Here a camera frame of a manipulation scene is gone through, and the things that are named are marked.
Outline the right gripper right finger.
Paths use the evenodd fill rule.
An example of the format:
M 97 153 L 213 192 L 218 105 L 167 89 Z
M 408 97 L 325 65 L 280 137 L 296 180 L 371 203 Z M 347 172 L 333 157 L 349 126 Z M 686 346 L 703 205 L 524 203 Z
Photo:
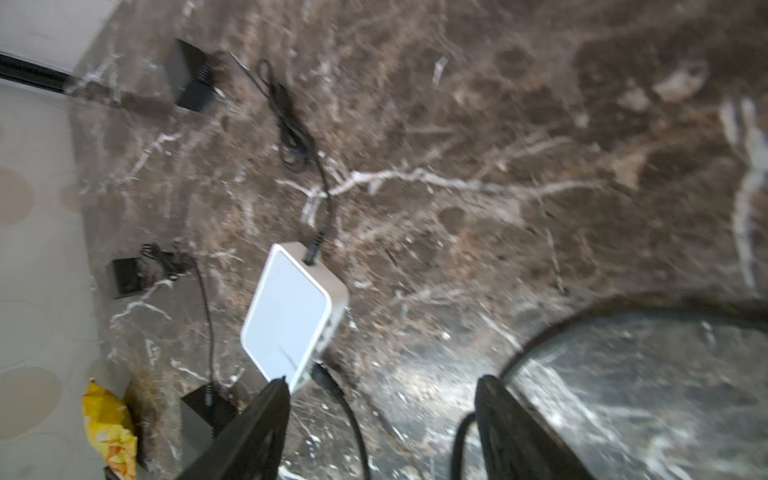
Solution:
M 498 378 L 479 379 L 475 414 L 490 479 L 591 479 L 574 452 Z

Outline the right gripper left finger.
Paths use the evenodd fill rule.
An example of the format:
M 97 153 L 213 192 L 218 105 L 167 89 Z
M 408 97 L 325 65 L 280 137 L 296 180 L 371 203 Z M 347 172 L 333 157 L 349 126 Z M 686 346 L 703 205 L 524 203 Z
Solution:
M 181 479 L 275 479 L 290 414 L 283 378 L 269 382 L 215 438 Z

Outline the white network switch box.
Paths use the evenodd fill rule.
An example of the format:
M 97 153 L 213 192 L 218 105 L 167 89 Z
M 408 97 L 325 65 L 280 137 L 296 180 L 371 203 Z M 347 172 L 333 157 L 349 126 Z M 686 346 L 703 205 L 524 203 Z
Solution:
M 274 244 L 240 333 L 240 343 L 268 381 L 294 393 L 310 381 L 349 304 L 347 286 L 320 260 L 304 262 L 299 242 Z

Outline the small black power adapter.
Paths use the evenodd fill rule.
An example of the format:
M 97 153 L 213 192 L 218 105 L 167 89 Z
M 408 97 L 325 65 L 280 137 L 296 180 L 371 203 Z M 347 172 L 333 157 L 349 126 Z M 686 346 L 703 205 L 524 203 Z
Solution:
M 174 39 L 164 71 L 177 107 L 202 112 L 215 94 L 214 68 L 219 54 L 206 52 L 184 40 Z
M 138 257 L 114 259 L 111 267 L 117 299 L 140 295 L 146 290 L 146 280 Z

